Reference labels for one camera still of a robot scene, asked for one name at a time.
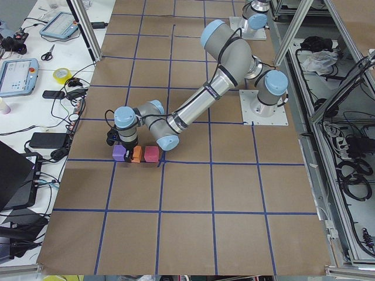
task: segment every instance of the yellow tape roll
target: yellow tape roll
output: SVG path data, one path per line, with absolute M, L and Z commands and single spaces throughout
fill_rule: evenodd
M 59 68 L 53 72 L 53 78 L 55 78 L 56 81 L 61 85 L 64 85 L 66 80 L 71 79 L 72 77 L 73 75 L 67 68 Z

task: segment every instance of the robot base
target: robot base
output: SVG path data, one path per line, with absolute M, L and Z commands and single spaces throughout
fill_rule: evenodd
M 256 99 L 258 91 L 240 90 L 242 119 L 245 125 L 268 125 L 268 126 L 288 126 L 288 119 L 284 107 L 278 107 L 271 117 L 260 117 L 253 113 L 250 103 Z
M 238 24 L 241 21 L 241 17 L 239 16 L 230 16 L 229 23 L 230 28 L 236 30 L 238 28 Z M 242 38 L 245 40 L 266 40 L 267 36 L 265 34 L 264 28 L 256 30 L 254 33 L 242 33 Z

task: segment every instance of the purple block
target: purple block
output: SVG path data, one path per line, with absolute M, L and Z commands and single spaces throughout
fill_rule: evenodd
M 116 161 L 125 162 L 124 155 L 125 155 L 126 152 L 127 152 L 127 150 L 122 145 L 115 145 L 113 147 L 112 157 Z
M 159 148 L 157 146 L 146 146 L 144 158 L 146 162 L 159 162 Z

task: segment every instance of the blue joint cap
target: blue joint cap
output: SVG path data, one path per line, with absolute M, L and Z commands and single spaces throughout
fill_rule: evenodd
M 278 70 L 271 70 L 265 75 L 264 84 L 273 95 L 283 95 L 288 88 L 288 78 Z
M 156 143 L 164 151 L 172 150 L 178 145 L 179 142 L 180 142 L 180 139 L 176 135 L 164 136 L 156 141 Z
M 115 124 L 121 129 L 125 129 L 133 124 L 135 113 L 131 107 L 119 107 L 115 110 Z
M 215 30 L 223 23 L 224 22 L 221 19 L 215 19 L 213 22 L 210 22 L 210 24 L 206 26 L 200 37 L 200 44 L 203 48 L 205 47 L 207 41 L 210 39 L 212 33 L 214 33 Z
M 154 106 L 156 106 L 156 108 L 159 109 L 160 114 L 164 114 L 165 113 L 163 105 L 162 105 L 162 103 L 160 101 L 153 100 L 153 101 L 148 101 L 148 103 L 153 104 Z
M 251 16 L 247 20 L 247 22 L 250 28 L 258 30 L 263 28 L 267 24 L 267 16 L 263 13 L 258 13 Z

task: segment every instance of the scissors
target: scissors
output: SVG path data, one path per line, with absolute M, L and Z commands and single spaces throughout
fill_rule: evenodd
M 51 47 L 51 49 L 50 49 L 47 53 L 45 53 L 44 55 L 42 55 L 40 58 L 41 58 L 42 60 L 45 60 L 45 61 L 49 61 L 49 60 L 51 60 L 51 59 L 53 58 L 53 56 L 52 56 L 53 48 L 54 48 L 54 44 L 53 44 L 53 46 Z

